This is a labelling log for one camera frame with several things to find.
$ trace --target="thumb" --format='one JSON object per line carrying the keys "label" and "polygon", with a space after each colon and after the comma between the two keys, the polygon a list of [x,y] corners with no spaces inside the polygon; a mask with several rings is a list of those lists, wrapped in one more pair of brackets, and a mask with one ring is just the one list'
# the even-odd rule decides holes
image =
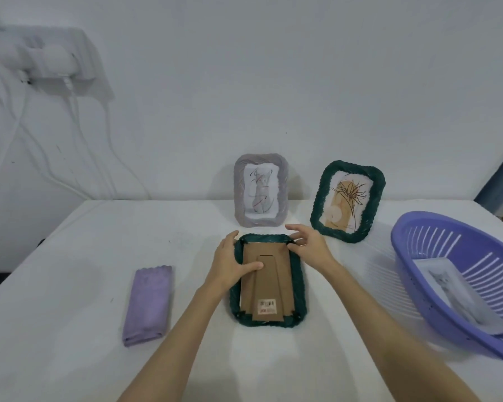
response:
{"label": "thumb", "polygon": [[289,251],[292,251],[295,254],[300,255],[301,248],[300,248],[299,245],[296,245],[296,244],[293,244],[293,243],[289,243],[289,244],[287,244],[287,248],[288,248]]}
{"label": "thumb", "polygon": [[263,263],[258,262],[258,261],[250,262],[249,264],[244,264],[244,265],[242,265],[242,272],[244,273],[243,275],[246,275],[247,273],[250,273],[250,272],[253,272],[256,270],[260,270],[260,269],[262,269],[263,266],[264,266]]}

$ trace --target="power outlet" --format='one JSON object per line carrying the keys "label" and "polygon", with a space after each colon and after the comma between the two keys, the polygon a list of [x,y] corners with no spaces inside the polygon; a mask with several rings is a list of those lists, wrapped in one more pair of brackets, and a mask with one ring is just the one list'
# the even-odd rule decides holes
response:
{"label": "power outlet", "polygon": [[31,79],[58,78],[48,70],[43,60],[43,47],[56,44],[63,46],[78,61],[80,70],[75,74],[75,80],[95,78],[86,34],[79,28],[5,25],[0,26],[0,44],[3,43],[8,47],[22,48],[30,55],[34,62],[34,67],[28,73]]}

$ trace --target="person's right hand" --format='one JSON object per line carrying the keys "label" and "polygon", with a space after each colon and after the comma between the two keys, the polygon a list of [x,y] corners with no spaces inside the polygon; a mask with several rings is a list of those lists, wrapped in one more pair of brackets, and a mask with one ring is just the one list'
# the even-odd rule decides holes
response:
{"label": "person's right hand", "polygon": [[296,230],[290,237],[296,244],[287,244],[290,251],[296,253],[306,264],[324,275],[337,261],[331,254],[324,237],[313,228],[303,224],[286,224],[288,230]]}

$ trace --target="tabletop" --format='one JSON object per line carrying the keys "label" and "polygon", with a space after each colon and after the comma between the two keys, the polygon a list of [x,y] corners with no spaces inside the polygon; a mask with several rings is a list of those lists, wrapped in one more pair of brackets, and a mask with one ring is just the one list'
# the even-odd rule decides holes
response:
{"label": "tabletop", "polygon": [[[287,222],[309,223],[312,205],[291,201]],[[83,203],[0,286],[0,401],[115,401],[161,342],[121,343],[135,270],[174,267],[173,326],[223,236],[235,229],[287,232],[242,228],[233,209],[230,200]],[[366,259],[365,246],[383,244],[387,229],[410,210],[445,214],[503,241],[503,223],[474,202],[384,200],[369,240],[346,244],[328,237],[328,245],[482,400],[503,400],[503,361],[456,349],[426,326],[409,299],[388,296],[385,286],[398,278],[388,269],[389,248],[382,248],[383,262]],[[294,329],[241,326],[227,302],[220,304],[183,400],[393,400],[335,292],[315,270],[303,270],[309,314]],[[377,281],[380,273],[386,279]]]}

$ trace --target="finger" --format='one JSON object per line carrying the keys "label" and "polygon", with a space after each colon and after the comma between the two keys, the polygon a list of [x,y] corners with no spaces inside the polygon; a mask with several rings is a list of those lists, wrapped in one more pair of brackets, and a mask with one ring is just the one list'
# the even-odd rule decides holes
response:
{"label": "finger", "polygon": [[303,238],[303,233],[298,231],[296,233],[292,233],[289,237],[291,237],[293,240],[297,240],[299,238]]}
{"label": "finger", "polygon": [[255,262],[250,262],[249,264],[245,264],[245,265],[242,265],[242,275],[246,275],[247,273],[250,273],[250,272],[253,272],[253,271],[256,271],[256,270],[260,270],[262,267],[263,267],[263,263],[262,262],[259,262],[259,261],[255,261]]}
{"label": "finger", "polygon": [[288,230],[296,230],[301,232],[305,237],[307,237],[313,229],[309,226],[306,226],[304,224],[286,224],[285,228]]}
{"label": "finger", "polygon": [[300,248],[300,246],[293,244],[293,243],[287,244],[287,248],[289,251],[294,252],[296,255],[300,255],[300,252],[302,250],[302,248]]}
{"label": "finger", "polygon": [[229,233],[227,236],[225,236],[224,248],[230,248],[230,247],[232,247],[233,246],[233,240],[238,235],[239,235],[239,231],[235,230],[232,233]]}

